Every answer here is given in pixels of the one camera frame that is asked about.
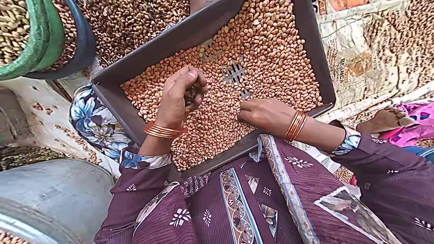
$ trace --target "woman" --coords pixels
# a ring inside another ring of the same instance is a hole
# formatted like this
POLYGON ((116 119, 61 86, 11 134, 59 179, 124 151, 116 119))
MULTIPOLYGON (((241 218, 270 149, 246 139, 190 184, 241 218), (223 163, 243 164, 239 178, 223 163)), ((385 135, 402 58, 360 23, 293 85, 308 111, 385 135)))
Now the woman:
MULTIPOLYGON (((182 129, 206 87, 201 71, 182 68, 165 83, 155 124, 182 129), (193 84, 202 92, 185 107, 184 92, 193 84)), ((238 119, 269 133, 258 138, 257 156, 186 181, 166 181, 172 138, 148 135, 141 148, 126 147, 122 176, 95 243, 434 242, 431 163, 338 122, 308 118, 297 141, 334 155, 353 171, 362 191, 358 200, 317 161, 281 139, 295 113, 275 99, 243 102, 238 119)))

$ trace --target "sleeve cuff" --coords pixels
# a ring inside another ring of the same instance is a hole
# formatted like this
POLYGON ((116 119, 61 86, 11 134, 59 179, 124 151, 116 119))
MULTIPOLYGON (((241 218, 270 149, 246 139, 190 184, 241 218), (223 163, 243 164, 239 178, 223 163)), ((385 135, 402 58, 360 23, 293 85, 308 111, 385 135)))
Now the sleeve cuff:
POLYGON ((172 163, 172 155, 170 153, 160 156, 140 156, 137 155, 139 149, 132 146, 124 148, 120 158, 121 165, 125 168, 153 169, 172 163))
POLYGON ((359 143, 360 143, 360 139, 361 139, 361 134, 350 128, 349 126, 345 126, 343 125, 340 121, 338 120, 333 120, 332 122, 330 122, 331 125, 336 126, 336 127, 340 127, 342 129, 345 130, 345 138, 344 141, 342 142, 341 145, 339 145, 335 150, 333 150, 330 154, 327 154, 328 156, 332 157, 332 156, 336 156, 336 155, 343 155, 355 148, 358 147, 359 143))

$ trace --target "bangle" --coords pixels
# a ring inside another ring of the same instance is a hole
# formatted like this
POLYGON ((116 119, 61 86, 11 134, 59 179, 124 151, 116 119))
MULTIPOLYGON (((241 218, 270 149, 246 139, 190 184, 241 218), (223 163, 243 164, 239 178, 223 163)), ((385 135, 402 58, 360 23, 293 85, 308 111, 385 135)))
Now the bangle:
POLYGON ((187 130, 173 130, 169 128, 164 128, 161 126, 156 125, 153 121, 149 122, 143 130, 148 135, 153 135, 156 137, 162 137, 162 138, 178 138, 182 134, 184 134, 187 130))
POLYGON ((292 142, 291 138, 293 137, 295 131, 297 130, 298 124, 301 122, 302 116, 300 116, 299 111, 296 111, 291 124, 289 125, 288 132, 286 132, 285 138, 292 142))
POLYGON ((288 132, 286 132, 285 139, 289 142, 293 142, 297 139, 306 121, 307 115, 297 110, 291 124, 289 125, 288 132))

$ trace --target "person's foot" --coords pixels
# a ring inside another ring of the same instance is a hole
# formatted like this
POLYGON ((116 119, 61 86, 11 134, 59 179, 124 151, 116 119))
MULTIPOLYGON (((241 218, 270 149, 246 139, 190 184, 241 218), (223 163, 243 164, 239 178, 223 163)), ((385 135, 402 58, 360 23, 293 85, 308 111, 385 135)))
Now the person's foot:
POLYGON ((190 15, 205 8, 216 0, 190 0, 190 15))
POLYGON ((372 119, 358 124, 356 130, 360 133, 376 133, 409 126, 414 123, 415 120, 408 117, 404 111, 387 106, 379 110, 372 119))

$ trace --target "perforated metal grate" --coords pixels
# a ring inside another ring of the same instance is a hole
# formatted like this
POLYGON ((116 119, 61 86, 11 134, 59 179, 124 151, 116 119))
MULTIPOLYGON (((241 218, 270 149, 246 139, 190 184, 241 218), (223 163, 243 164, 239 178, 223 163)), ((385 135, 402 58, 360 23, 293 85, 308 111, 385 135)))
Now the perforated metal grate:
MULTIPOLYGON (((210 48, 214 47, 214 45, 215 45, 214 40, 209 39, 209 40, 205 41, 204 43, 202 43, 201 47, 204 48, 206 52, 211 53, 210 48)), ((202 62, 206 62, 207 59, 214 62, 214 60, 223 52, 222 50, 219 50, 217 52, 217 55, 207 55, 205 51, 203 52, 202 62)), ((244 59, 243 55, 240 55, 240 58, 238 60, 243 60, 243 59, 244 59)), ((236 64, 234 60, 232 60, 232 64, 230 65, 230 69, 228 68, 227 65, 222 65, 222 68, 223 68, 222 74, 225 76, 225 81, 227 83, 240 84, 242 77, 246 75, 244 73, 244 68, 240 64, 236 64)), ((241 91, 240 96, 242 98, 246 99, 246 98, 250 97, 251 95, 252 94, 250 93, 250 90, 244 89, 241 91)))
POLYGON ((209 39, 209 40, 207 40, 201 44, 201 47, 203 47, 205 49, 205 51, 203 52, 203 56, 202 56, 202 62, 203 63, 205 63, 207 59, 214 62, 214 59, 216 59, 223 52, 222 50, 218 50, 216 55, 212 55, 210 48, 214 47, 214 45, 215 45, 215 42, 213 39, 209 39))

